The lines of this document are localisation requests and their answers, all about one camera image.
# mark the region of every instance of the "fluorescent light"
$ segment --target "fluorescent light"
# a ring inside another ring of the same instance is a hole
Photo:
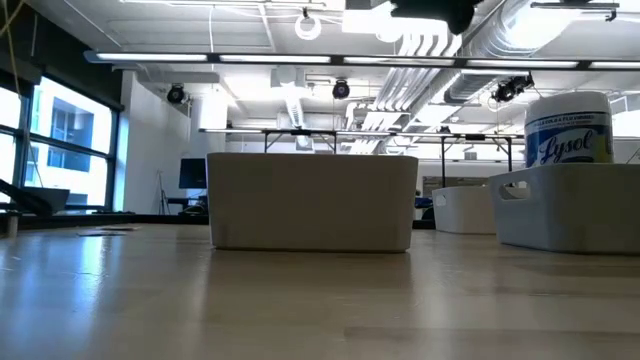
[[[317,63],[328,64],[331,62],[329,56],[306,56],[306,55],[220,55],[222,62],[242,62],[242,63]]]
[[[420,58],[420,57],[368,57],[368,56],[347,56],[344,58],[345,64],[358,65],[396,65],[396,66],[451,66],[453,59]]]
[[[620,8],[620,4],[613,2],[599,2],[599,3],[576,3],[571,4],[568,2],[562,3],[550,3],[550,2],[533,2],[531,7],[534,9],[575,9],[575,10],[615,10]]]
[[[450,134],[438,134],[438,133],[397,133],[397,136],[405,137],[444,137]]]
[[[207,61],[204,54],[140,54],[140,53],[97,53],[96,56],[104,61],[148,61],[148,62],[180,62]]]
[[[287,8],[301,8],[306,7],[309,9],[325,9],[325,3],[312,3],[312,2],[295,2],[295,1],[231,1],[231,0],[120,0],[125,4],[160,4],[169,6],[221,6],[221,7],[287,7]]]
[[[505,59],[487,59],[487,60],[469,60],[467,66],[477,67],[497,67],[497,68],[530,68],[530,69],[548,69],[563,68],[571,69],[578,65],[577,61],[567,60],[505,60]]]
[[[352,136],[389,136],[390,132],[381,131],[338,131],[337,135],[352,135]]]
[[[495,75],[495,76],[528,76],[529,72],[525,70],[478,70],[478,69],[462,69],[463,75]]]
[[[254,129],[200,129],[200,131],[225,134],[262,134],[262,130]]]
[[[591,69],[640,69],[640,61],[594,61],[591,63]]]

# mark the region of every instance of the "window frame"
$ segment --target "window frame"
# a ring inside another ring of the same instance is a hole
[[[114,183],[115,183],[115,169],[116,169],[116,154],[117,154],[117,146],[118,146],[118,131],[119,131],[119,122],[120,122],[120,111],[121,109],[116,109],[109,104],[106,104],[99,99],[96,99],[93,96],[87,95],[83,91],[78,91],[78,89],[69,86],[64,81],[56,78],[55,76],[51,76],[50,74],[43,74],[42,77],[46,77],[51,81],[54,81],[69,90],[72,90],[82,96],[85,96],[103,106],[106,106],[109,110],[111,110],[111,139],[110,139],[110,147],[109,153],[105,153],[102,151],[94,150],[91,148],[87,148],[84,146],[80,146],[77,144],[73,144],[70,142],[65,142],[62,140],[57,140],[52,137],[43,136],[40,134],[31,132],[31,123],[33,120],[33,97],[35,93],[35,84],[30,86],[29,92],[25,95],[21,95],[20,99],[22,102],[21,111],[20,111],[20,121],[17,128],[12,128],[6,125],[0,124],[0,133],[10,135],[15,139],[16,142],[16,156],[14,161],[14,170],[13,170],[13,184],[20,188],[24,187],[24,180],[27,175],[27,162],[29,160],[29,147],[31,146],[31,140],[34,142],[39,142],[51,146],[55,146],[60,149],[73,151],[79,154],[85,154],[89,156],[95,156],[99,158],[105,159],[107,163],[107,185],[105,189],[105,202],[104,205],[66,205],[65,210],[102,210],[102,211],[112,211],[113,210],[113,193],[114,193]],[[0,204],[0,209],[11,209],[12,204],[2,203]]]

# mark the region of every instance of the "wire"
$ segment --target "wire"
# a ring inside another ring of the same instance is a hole
[[[638,150],[636,150],[636,152],[633,153],[633,155],[629,158],[629,160],[627,160],[625,164],[629,164],[633,159],[635,159],[638,153],[640,153],[640,148],[638,148]]]
[[[542,94],[540,94],[540,91],[538,91],[538,88],[533,86],[533,90],[535,90],[538,93],[538,96],[540,96],[540,99],[544,99],[544,96],[542,96]]]
[[[211,18],[213,17],[213,9],[214,7],[212,6],[211,9],[209,10],[209,45],[212,53],[215,52],[213,50],[213,24],[211,23]],[[215,70],[215,66],[211,64],[211,71],[214,71],[214,70]]]
[[[2,37],[2,35],[4,35],[5,32],[7,33],[7,40],[9,42],[9,57],[11,58],[11,68],[13,70],[13,80],[15,81],[16,93],[18,93],[18,95],[20,95],[20,80],[18,79],[18,67],[16,66],[16,56],[13,51],[13,36],[11,34],[11,23],[18,15],[18,12],[22,8],[22,5],[24,5],[24,0],[20,1],[16,9],[13,11],[13,14],[9,16],[8,5],[5,4],[4,6],[5,25],[0,30],[0,37]],[[29,147],[29,153],[31,153],[31,158],[33,159],[33,167],[36,170],[36,175],[38,175],[38,180],[40,180],[40,187],[44,187],[44,183],[42,182],[42,176],[40,175],[40,170],[38,169],[38,159],[36,159],[35,153],[33,152],[33,147],[31,146],[30,130],[25,131],[24,140],[27,146]]]
[[[2,27],[2,29],[0,29],[0,37],[2,37],[4,35],[4,33],[9,30],[9,26],[11,26],[11,23],[13,23],[13,20],[15,20],[16,16],[18,16],[18,13],[20,12],[20,9],[22,9],[22,5],[24,5],[24,0],[20,0],[20,3],[18,4],[18,6],[16,6],[16,9],[13,10],[13,14],[11,14],[11,16],[8,16],[8,11],[9,11],[9,10],[7,10],[8,4],[5,4],[5,6],[4,6],[5,23],[4,23],[4,26]]]
[[[333,20],[331,17],[328,17],[328,16],[318,15],[317,18],[322,20],[322,21],[326,21],[326,22],[328,22],[330,24],[342,25],[342,21]]]

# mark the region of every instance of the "wall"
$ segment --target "wall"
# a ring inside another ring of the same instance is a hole
[[[180,158],[189,153],[191,120],[125,72],[114,208],[157,214],[160,177],[168,197],[184,197],[178,188]]]

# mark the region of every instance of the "computer monitor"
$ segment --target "computer monitor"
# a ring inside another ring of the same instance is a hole
[[[182,159],[180,189],[206,189],[207,163],[204,159]]]

